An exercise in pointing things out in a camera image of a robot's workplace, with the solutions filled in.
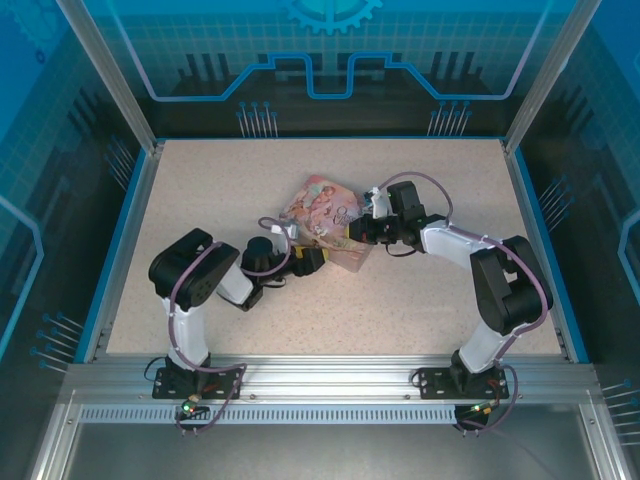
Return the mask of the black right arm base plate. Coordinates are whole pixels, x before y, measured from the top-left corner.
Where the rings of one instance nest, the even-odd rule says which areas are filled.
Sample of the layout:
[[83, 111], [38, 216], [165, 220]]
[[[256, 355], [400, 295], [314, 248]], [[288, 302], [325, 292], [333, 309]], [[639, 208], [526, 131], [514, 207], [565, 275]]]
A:
[[491, 368], [479, 374], [465, 374], [453, 367], [420, 368], [410, 382], [419, 390], [422, 400], [500, 400], [510, 397], [506, 375]]

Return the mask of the grey metal shelf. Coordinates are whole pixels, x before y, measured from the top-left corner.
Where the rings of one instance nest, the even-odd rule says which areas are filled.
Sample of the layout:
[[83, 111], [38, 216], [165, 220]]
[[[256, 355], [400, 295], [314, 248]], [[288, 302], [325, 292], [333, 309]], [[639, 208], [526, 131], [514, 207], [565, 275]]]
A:
[[597, 480], [569, 416], [504, 433], [448, 426], [81, 427], [65, 480]]

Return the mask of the aluminium frame post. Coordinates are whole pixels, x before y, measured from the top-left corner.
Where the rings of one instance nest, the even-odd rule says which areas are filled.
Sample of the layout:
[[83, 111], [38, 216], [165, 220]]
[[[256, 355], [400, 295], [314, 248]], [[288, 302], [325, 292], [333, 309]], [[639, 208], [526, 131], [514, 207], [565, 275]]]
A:
[[55, 1], [141, 148], [147, 154], [154, 155], [158, 141], [84, 2]]
[[507, 131], [503, 142], [503, 150], [507, 156], [515, 154], [601, 2], [602, 0], [576, 0]]

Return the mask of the aluminium mounting rail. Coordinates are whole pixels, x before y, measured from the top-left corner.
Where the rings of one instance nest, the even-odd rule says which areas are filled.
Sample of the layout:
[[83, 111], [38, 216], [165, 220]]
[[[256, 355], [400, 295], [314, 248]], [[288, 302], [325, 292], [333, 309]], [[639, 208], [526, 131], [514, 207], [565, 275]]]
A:
[[[104, 356], [71, 365], [59, 400], [76, 404], [151, 402], [147, 356]], [[417, 404], [410, 376], [420, 367], [448, 367], [447, 355], [222, 356], [216, 365], [245, 363], [244, 404]], [[586, 404], [602, 399], [595, 369], [560, 355], [511, 355], [509, 390], [520, 404]]]

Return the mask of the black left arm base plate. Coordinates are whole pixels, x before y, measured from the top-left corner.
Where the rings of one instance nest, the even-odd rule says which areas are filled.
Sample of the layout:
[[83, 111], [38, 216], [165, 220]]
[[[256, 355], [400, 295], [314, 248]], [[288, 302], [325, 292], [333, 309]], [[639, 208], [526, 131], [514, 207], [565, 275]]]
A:
[[224, 400], [240, 373], [240, 369], [205, 373], [161, 367], [155, 373], [151, 396], [160, 400], [186, 400], [192, 395], [199, 395], [204, 400]]

